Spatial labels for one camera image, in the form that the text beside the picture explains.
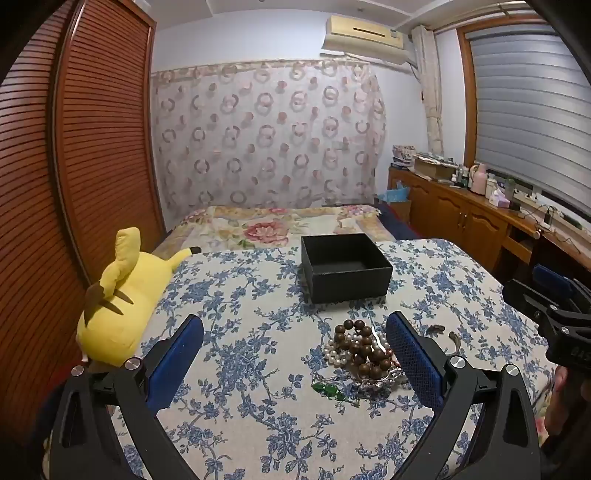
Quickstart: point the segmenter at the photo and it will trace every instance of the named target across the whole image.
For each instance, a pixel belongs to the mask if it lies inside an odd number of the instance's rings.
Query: roller blind
[[[466,34],[472,46],[476,161],[591,214],[591,86],[549,25]]]

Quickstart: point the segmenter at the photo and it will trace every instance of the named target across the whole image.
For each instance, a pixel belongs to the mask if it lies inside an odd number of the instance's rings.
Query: blue gripper pad
[[[203,343],[203,322],[191,315],[171,338],[172,344],[150,375],[148,408],[156,415],[168,408]]]
[[[564,300],[573,297],[573,289],[568,279],[543,265],[538,264],[531,269],[531,278],[536,284],[546,288],[556,297]]]
[[[443,408],[443,379],[408,321],[394,312],[386,321],[386,337],[422,405],[436,413]]]

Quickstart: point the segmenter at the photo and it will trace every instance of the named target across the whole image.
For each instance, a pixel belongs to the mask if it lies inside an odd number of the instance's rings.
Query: white curtain
[[[191,67],[152,77],[152,137],[164,208],[308,207],[375,193],[385,106],[350,60]]]
[[[441,78],[439,74],[439,56],[435,44],[435,35],[422,25],[413,28],[413,44],[417,53],[417,63],[423,105],[427,114],[427,139],[429,151],[443,155],[443,132],[441,130]]]

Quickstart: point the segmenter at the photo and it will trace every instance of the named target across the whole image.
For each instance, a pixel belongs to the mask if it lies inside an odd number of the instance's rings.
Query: cardboard box
[[[436,165],[415,157],[414,170],[433,180],[451,180],[456,168],[454,166]]]
[[[398,218],[406,223],[407,225],[410,224],[410,200],[406,202],[392,202],[389,203],[388,206],[396,213]]]

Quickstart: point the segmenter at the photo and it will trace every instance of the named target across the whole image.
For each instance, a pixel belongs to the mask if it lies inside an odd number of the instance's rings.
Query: wall
[[[301,10],[252,10],[157,30],[152,70],[246,60],[321,58],[329,16]],[[383,192],[387,188],[392,145],[415,145],[426,150],[427,120],[420,84],[408,64],[396,70],[372,68],[387,109],[384,153],[376,171],[377,189]]]
[[[443,153],[464,162],[466,142],[466,94],[460,43],[455,29],[435,36],[441,73],[441,122]]]

